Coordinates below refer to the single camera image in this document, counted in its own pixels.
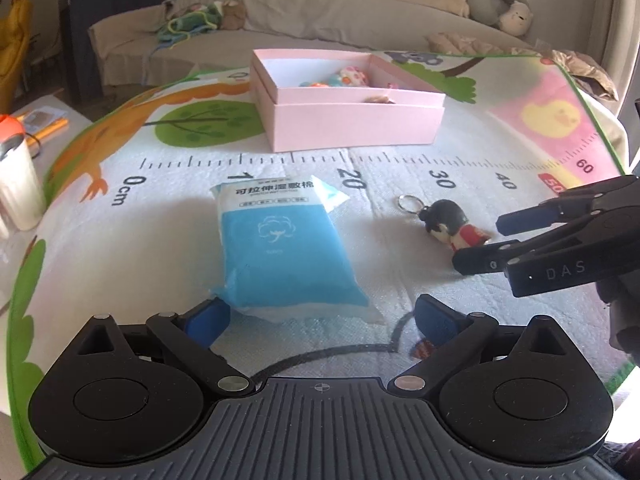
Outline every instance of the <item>keychain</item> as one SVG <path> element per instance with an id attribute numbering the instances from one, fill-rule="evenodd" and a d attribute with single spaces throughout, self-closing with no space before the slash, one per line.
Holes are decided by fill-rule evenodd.
<path id="1" fill-rule="evenodd" d="M 409 201 L 418 207 L 411 208 L 406 204 Z M 425 205 L 417 196 L 402 194 L 397 204 L 402 211 L 417 215 L 431 236 L 454 251 L 483 245 L 491 239 L 491 234 L 469 223 L 465 212 L 453 200 L 436 200 Z"/>

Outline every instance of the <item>beige sofa cover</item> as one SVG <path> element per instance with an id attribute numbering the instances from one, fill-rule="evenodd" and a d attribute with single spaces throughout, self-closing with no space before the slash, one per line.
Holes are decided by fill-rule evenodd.
<path id="1" fill-rule="evenodd" d="M 174 9 L 196 2 L 175 0 Z M 96 23 L 90 36 L 104 86 L 167 84 L 201 70 L 249 65 L 255 48 L 425 50 L 428 34 L 458 32 L 508 48 L 523 41 L 481 23 L 397 0 L 242 0 L 244 30 L 219 30 L 158 50 L 164 6 Z"/>

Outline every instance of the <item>cotton pad package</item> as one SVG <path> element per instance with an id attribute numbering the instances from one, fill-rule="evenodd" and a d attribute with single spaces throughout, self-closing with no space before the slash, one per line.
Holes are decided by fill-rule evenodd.
<path id="1" fill-rule="evenodd" d="M 212 188 L 225 284 L 212 293 L 273 322 L 382 315 L 356 283 L 328 213 L 348 196 L 318 178 L 267 178 Z"/>

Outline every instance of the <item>black curved line print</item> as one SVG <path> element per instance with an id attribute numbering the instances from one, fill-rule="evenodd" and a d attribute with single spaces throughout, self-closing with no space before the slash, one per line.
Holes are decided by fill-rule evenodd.
<path id="1" fill-rule="evenodd" d="M 388 354 L 397 354 L 398 349 L 400 348 L 400 336 L 402 335 L 402 330 L 404 330 L 404 327 L 413 316 L 413 311 L 407 312 L 398 320 L 393 332 L 391 333 L 389 343 L 334 346 L 332 348 L 324 348 L 322 350 L 314 350 L 312 352 L 294 355 L 263 368 L 252 375 L 251 379 L 254 383 L 259 384 L 267 380 L 269 377 L 281 374 L 289 368 L 338 355 L 359 354 L 363 352 L 386 352 Z"/>

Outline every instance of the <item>open cardboard box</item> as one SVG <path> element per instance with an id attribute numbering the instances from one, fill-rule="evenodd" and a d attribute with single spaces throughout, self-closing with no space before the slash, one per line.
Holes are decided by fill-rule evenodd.
<path id="1" fill-rule="evenodd" d="M 347 66 L 365 72 L 372 86 L 300 86 L 323 81 Z M 274 152 L 431 144 L 444 113 L 442 92 L 363 52 L 254 50 L 251 85 Z M 366 102 L 381 96 L 394 104 Z"/>

